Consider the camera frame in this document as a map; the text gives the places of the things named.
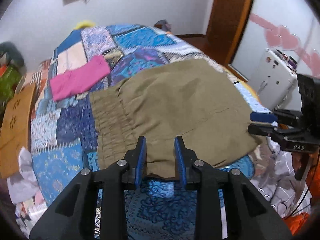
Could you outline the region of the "olive khaki pants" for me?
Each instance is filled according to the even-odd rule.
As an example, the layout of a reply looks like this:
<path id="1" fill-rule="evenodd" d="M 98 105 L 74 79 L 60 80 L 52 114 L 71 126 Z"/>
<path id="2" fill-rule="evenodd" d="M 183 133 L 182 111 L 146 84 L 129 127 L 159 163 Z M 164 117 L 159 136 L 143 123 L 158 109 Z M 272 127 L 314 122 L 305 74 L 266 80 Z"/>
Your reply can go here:
<path id="1" fill-rule="evenodd" d="M 226 74 L 204 59 L 150 68 L 89 95 L 100 168 L 146 138 L 146 173 L 177 176 L 174 140 L 212 166 L 230 164 L 265 140 L 247 131 L 251 108 Z"/>

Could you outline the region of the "white appliance with stickers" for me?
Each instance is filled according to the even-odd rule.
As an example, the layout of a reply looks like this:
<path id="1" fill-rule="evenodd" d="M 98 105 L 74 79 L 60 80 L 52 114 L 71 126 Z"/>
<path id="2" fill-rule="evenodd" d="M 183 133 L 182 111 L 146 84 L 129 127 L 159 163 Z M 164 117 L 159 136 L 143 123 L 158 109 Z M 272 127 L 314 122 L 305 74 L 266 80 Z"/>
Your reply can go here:
<path id="1" fill-rule="evenodd" d="M 273 110 L 280 107 L 297 86 L 296 73 L 274 51 L 266 49 L 248 85 L 261 104 Z"/>

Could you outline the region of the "white grey crumpled blanket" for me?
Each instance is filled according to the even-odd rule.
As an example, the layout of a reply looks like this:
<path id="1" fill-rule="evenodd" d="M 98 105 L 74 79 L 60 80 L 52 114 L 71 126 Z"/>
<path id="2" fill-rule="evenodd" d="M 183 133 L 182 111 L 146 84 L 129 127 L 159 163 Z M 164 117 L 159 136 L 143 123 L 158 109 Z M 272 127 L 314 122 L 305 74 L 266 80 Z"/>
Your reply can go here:
<path id="1" fill-rule="evenodd" d="M 311 212 L 311 193 L 305 181 L 297 181 L 290 152 L 280 150 L 269 137 L 248 154 L 254 165 L 252 184 L 284 218 Z"/>

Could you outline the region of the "patchwork blue bed cover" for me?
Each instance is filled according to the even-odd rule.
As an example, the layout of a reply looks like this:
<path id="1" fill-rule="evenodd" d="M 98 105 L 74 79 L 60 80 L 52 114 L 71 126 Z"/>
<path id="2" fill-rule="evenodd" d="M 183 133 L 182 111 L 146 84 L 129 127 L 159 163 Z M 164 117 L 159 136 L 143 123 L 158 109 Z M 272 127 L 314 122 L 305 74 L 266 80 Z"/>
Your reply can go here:
<path id="1" fill-rule="evenodd" d="M 129 239 L 192 239 L 196 192 L 175 171 L 174 139 L 224 171 L 265 173 L 267 140 L 246 131 L 267 112 L 244 84 L 165 31 L 109 25 L 72 31 L 54 50 L 31 121 L 33 170 L 52 204 L 83 168 L 109 167 L 146 137 L 146 178 L 126 190 Z"/>

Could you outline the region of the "orange yellow bed sheet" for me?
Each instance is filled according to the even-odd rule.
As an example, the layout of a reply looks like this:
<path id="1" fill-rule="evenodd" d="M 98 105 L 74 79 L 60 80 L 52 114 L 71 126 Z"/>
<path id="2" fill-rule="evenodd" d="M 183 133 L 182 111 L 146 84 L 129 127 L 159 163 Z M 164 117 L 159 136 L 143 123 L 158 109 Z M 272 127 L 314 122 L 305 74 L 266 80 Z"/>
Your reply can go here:
<path id="1" fill-rule="evenodd" d="M 287 218 L 283 218 L 282 220 L 286 224 L 286 226 L 291 231 L 292 235 L 295 236 L 306 223 L 310 215 L 306 212 L 300 213 L 298 215 L 290 216 Z"/>

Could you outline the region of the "folded pink pants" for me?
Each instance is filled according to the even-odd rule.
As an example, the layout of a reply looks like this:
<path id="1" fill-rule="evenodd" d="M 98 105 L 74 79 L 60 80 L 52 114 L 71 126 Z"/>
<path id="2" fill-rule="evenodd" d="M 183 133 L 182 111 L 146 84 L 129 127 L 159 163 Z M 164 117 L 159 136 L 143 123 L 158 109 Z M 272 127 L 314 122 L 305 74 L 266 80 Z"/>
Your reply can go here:
<path id="1" fill-rule="evenodd" d="M 110 72 L 109 64 L 104 57 L 102 55 L 94 56 L 83 66 L 67 70 L 50 79 L 53 100 L 60 101 L 87 92 Z"/>

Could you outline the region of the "brown wooden door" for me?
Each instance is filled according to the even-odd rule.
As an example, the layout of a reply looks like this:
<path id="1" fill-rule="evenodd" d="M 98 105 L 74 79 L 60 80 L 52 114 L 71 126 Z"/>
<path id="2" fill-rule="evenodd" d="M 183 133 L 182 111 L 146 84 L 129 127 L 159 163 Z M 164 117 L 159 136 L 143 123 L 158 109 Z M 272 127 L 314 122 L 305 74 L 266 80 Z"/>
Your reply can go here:
<path id="1" fill-rule="evenodd" d="M 209 56 L 222 65 L 233 59 L 253 0 L 214 0 L 206 32 Z"/>

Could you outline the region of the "wooden headboard panel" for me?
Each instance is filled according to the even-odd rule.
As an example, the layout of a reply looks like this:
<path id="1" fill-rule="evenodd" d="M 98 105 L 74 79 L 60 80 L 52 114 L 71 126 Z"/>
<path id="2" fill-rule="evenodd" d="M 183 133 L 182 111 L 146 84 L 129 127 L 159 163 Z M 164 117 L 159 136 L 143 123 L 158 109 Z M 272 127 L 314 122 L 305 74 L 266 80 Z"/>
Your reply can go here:
<path id="1" fill-rule="evenodd" d="M 35 84 L 25 86 L 8 102 L 1 127 L 1 178 L 19 171 L 18 156 L 30 146 L 30 114 Z"/>

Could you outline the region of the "grey backpack on floor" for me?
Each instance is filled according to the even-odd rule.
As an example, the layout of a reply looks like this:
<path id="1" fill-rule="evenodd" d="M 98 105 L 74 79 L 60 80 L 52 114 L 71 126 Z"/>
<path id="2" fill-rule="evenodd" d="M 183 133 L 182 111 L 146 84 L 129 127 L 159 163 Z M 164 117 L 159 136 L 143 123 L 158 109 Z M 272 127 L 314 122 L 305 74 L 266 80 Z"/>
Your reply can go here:
<path id="1" fill-rule="evenodd" d="M 171 24 L 168 23 L 167 20 L 159 20 L 154 24 L 154 27 L 166 32 L 171 32 Z"/>

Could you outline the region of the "yellow item behind bed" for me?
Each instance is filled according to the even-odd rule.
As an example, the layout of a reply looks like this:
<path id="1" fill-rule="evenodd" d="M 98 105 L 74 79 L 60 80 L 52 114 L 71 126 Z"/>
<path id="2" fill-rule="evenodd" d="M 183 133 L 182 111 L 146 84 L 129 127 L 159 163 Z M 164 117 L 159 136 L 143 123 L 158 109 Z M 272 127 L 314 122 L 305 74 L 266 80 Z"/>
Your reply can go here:
<path id="1" fill-rule="evenodd" d="M 84 28 L 91 28 L 91 27 L 95 27 L 95 23 L 92 21 L 81 21 L 78 22 L 76 24 L 76 26 L 74 27 L 74 30 L 80 30 L 80 29 L 84 29 Z"/>

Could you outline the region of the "green patterned bag pile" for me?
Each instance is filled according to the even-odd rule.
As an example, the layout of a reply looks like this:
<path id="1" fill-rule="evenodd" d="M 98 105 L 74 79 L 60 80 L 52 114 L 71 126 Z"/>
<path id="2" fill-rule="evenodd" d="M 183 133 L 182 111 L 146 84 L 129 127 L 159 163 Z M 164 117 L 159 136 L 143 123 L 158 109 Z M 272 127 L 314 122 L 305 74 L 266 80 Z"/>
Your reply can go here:
<path id="1" fill-rule="evenodd" d="M 7 103 L 14 97 L 21 77 L 21 73 L 13 65 L 9 65 L 1 75 L 1 114 L 5 111 Z"/>

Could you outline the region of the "grey plush on pile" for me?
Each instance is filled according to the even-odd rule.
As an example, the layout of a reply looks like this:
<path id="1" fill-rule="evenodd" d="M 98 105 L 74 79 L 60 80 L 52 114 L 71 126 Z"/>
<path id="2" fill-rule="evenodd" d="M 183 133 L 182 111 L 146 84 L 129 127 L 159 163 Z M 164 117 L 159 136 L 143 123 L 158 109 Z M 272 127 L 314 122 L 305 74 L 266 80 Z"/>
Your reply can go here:
<path id="1" fill-rule="evenodd" d="M 2 65 L 13 65 L 16 68 L 22 68 L 24 66 L 24 59 L 22 54 L 11 42 L 2 42 L 0 44 L 1 53 L 1 66 Z"/>

